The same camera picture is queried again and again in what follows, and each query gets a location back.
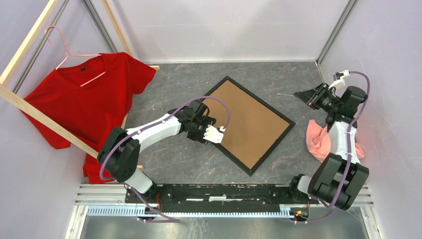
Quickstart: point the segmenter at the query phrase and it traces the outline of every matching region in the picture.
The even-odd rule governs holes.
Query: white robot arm
[[[343,78],[348,75],[347,70],[335,73],[335,82],[344,83]],[[336,206],[347,210],[369,175],[369,169],[360,164],[356,155],[357,118],[354,118],[358,106],[367,100],[368,95],[355,86],[347,87],[341,97],[336,96],[334,92],[333,84],[329,86],[322,83],[312,90],[294,93],[295,97],[312,109],[322,108],[328,113],[325,122],[328,124],[331,149],[312,178],[300,174],[293,178],[291,185],[306,195],[322,200],[323,203],[330,202],[329,207]],[[340,181],[334,179],[336,174],[342,176]]]
[[[201,101],[193,101],[184,109],[170,115],[169,111],[161,118],[136,128],[126,131],[117,127],[110,133],[107,142],[99,153],[99,162],[102,164],[111,149],[123,137],[133,135],[125,143],[121,153],[113,154],[106,163],[105,168],[117,182],[125,182],[136,188],[140,193],[145,193],[153,185],[152,180],[136,167],[138,155],[150,145],[183,132],[188,133],[188,138],[203,144],[221,143],[224,128],[215,128],[216,120],[204,115],[207,106]]]

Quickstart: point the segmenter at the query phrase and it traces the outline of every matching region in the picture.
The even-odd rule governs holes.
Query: t-shirt sleeve
[[[128,59],[128,82],[133,94],[141,94],[154,78],[156,70],[126,54]]]

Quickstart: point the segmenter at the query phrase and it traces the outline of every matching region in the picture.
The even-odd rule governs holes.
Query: gray floor
[[[248,176],[212,144],[177,135],[143,151],[138,164],[157,183],[289,183],[293,176],[312,176],[320,163],[306,148],[310,119],[324,124],[325,112],[314,111],[293,94],[321,83],[314,62],[164,64],[144,93],[134,96],[126,128],[153,121],[168,110],[204,95],[225,76],[239,82],[296,125],[258,170]]]

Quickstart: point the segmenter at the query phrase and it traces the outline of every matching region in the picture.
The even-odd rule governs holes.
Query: pink towel
[[[331,150],[331,139],[327,126],[322,128],[315,120],[310,120],[306,130],[306,145],[309,152],[321,163],[327,158]],[[356,154],[358,158],[365,157],[362,148],[356,143]]]

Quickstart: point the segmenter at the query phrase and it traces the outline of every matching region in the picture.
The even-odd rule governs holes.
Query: pink hanger
[[[60,33],[60,37],[62,38],[62,41],[63,41],[63,45],[64,45],[64,47],[65,47],[65,50],[66,50],[66,58],[56,67],[56,70],[57,69],[59,69],[62,65],[63,65],[63,63],[65,63],[65,61],[69,58],[69,56],[101,56],[100,54],[87,54],[87,55],[77,55],[77,54],[72,54],[70,51],[69,51],[69,49],[68,49],[68,47],[67,47],[67,44],[66,44],[66,41],[65,41],[65,37],[63,36],[63,33],[62,33],[62,31],[58,28],[58,27],[56,27],[56,26],[48,26],[46,29],[45,29],[45,33],[47,33],[47,31],[48,31],[48,29],[50,29],[50,28],[55,28],[55,29],[57,29],[58,31],[59,31],[59,33]],[[96,76],[95,78],[93,78],[92,80],[89,80],[89,81],[87,81],[87,82],[85,82],[85,83],[83,83],[81,86],[84,86],[84,85],[86,85],[86,84],[88,84],[89,82],[91,82],[91,81],[93,81],[93,80],[95,80],[95,79],[97,79],[98,77],[100,77],[100,76],[102,76],[102,75],[104,75],[106,72],[103,72],[103,73],[101,73],[101,74],[99,74],[98,76]]]

